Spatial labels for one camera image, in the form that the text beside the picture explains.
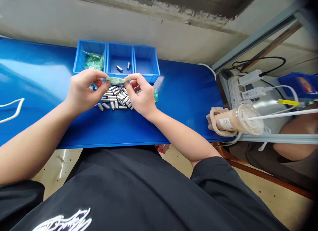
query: forearm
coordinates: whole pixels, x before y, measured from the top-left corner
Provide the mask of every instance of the forearm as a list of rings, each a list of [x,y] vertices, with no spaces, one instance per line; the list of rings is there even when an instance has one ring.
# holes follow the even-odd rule
[[[185,157],[193,166],[199,161],[221,155],[217,150],[200,134],[169,117],[156,111],[148,118],[170,141],[170,143]]]
[[[75,116],[61,103],[0,147],[0,184],[32,179],[45,165]]]

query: small blue container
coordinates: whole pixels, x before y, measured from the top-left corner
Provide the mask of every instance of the small blue container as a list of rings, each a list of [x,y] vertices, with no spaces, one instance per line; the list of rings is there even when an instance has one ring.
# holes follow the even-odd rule
[[[77,50],[75,55],[73,73],[78,74],[83,71],[85,58],[88,57],[83,51],[88,53],[95,53],[102,55],[105,52],[105,58],[107,57],[107,46],[106,43],[93,41],[93,40],[79,40],[77,43]]]
[[[298,77],[304,78],[306,80],[306,85],[303,85]],[[318,76],[316,75],[292,72],[278,78],[278,81],[281,85],[288,85],[292,87],[299,98],[318,98]],[[308,92],[308,90],[306,90],[304,86],[307,86],[312,92]],[[283,89],[288,97],[293,97],[290,89],[284,87]]]
[[[141,73],[148,82],[154,83],[160,76],[156,48],[134,45],[133,50],[135,73]]]
[[[107,61],[106,69],[104,71],[110,77],[124,78],[128,74],[135,73],[134,58],[133,58],[133,46],[120,43],[108,43],[107,44]],[[123,69],[121,73],[117,70],[117,65]]]

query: plastic cup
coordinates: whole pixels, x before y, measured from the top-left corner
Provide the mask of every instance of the plastic cup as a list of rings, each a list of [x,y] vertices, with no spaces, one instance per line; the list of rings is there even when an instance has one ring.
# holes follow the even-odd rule
[[[259,112],[250,104],[241,104],[238,108],[214,115],[219,130],[239,131],[252,135],[261,135],[264,131],[263,120],[248,118],[260,116]]]

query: blue workbench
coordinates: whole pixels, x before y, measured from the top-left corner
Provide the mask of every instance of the blue workbench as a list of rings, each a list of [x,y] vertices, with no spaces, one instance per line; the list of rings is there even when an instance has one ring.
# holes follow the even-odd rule
[[[67,95],[76,48],[0,38],[0,104],[25,98],[18,117],[0,124],[0,145],[27,128]],[[209,69],[201,65],[159,60],[158,109],[201,134],[209,142],[228,141],[208,130],[205,116],[223,107]],[[0,108],[0,120],[15,113],[18,103]],[[59,149],[168,144],[166,137],[135,110],[98,107],[79,116]]]

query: pile of metal pins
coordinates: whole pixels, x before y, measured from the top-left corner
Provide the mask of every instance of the pile of metal pins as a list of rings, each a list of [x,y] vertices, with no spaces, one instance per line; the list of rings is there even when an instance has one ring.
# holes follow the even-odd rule
[[[103,95],[101,101],[102,104],[97,104],[98,108],[101,111],[103,111],[104,108],[106,108],[107,110],[109,110],[110,108],[112,108],[112,110],[126,110],[127,108],[133,110],[132,103],[130,102],[128,93],[123,84],[112,84],[108,91]]]

